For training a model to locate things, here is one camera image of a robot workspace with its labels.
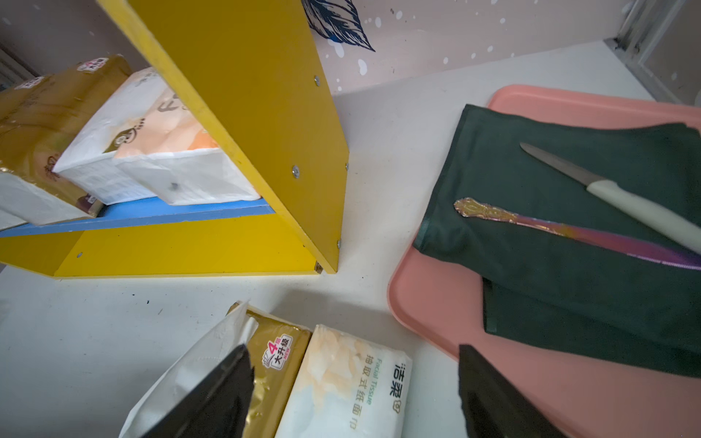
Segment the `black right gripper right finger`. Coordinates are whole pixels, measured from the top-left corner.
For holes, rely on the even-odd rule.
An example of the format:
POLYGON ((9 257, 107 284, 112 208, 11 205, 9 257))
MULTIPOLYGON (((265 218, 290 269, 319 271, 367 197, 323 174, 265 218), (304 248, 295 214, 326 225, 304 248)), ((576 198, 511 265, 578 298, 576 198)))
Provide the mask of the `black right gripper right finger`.
POLYGON ((470 437, 562 437, 477 349, 459 347, 459 396, 470 437))

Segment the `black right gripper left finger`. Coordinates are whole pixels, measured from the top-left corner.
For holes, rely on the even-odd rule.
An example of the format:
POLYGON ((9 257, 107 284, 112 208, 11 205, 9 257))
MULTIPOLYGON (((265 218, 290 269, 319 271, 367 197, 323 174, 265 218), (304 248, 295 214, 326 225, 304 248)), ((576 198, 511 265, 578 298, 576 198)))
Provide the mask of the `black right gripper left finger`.
POLYGON ((241 437, 255 380, 248 348, 239 345, 144 435, 241 437))

